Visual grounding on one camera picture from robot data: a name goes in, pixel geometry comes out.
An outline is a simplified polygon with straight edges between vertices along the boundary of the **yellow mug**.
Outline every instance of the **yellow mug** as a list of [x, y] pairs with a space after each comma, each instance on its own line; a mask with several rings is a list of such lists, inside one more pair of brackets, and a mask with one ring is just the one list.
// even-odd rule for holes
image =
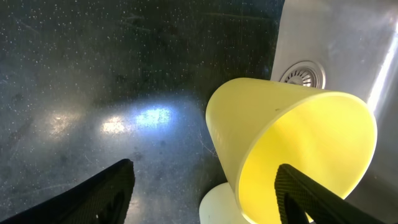
[[219, 87], [206, 123], [240, 212], [280, 223], [274, 181], [294, 166], [341, 198], [366, 172], [377, 139], [373, 113], [342, 92], [237, 78]]

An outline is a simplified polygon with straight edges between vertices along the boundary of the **sink drain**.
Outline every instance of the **sink drain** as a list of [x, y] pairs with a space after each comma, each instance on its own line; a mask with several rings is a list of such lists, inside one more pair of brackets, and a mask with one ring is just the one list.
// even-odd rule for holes
[[314, 87], [325, 87], [325, 72], [313, 62], [299, 62], [291, 66], [280, 79], [281, 82]]

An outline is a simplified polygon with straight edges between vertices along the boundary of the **sink basin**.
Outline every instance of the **sink basin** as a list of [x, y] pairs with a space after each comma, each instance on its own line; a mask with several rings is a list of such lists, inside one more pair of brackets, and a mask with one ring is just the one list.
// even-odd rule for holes
[[[367, 102], [379, 130], [376, 152], [347, 201], [386, 223], [398, 222], [397, 51], [397, 1], [286, 0], [271, 76]], [[300, 71], [305, 78], [292, 82]]]

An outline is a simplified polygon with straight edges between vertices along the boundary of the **sink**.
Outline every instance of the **sink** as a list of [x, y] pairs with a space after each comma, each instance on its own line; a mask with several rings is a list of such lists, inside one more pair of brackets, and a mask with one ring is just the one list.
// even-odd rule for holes
[[271, 75], [351, 93], [374, 111], [376, 152], [346, 200], [386, 223], [398, 222], [397, 51], [397, 1], [286, 0]]

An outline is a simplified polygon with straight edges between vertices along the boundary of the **drain strainer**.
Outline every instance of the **drain strainer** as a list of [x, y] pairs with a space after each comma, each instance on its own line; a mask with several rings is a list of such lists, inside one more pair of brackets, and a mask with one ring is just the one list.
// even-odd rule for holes
[[317, 63], [310, 61], [299, 62], [291, 66], [284, 73], [280, 81], [308, 87], [324, 88], [325, 72]]

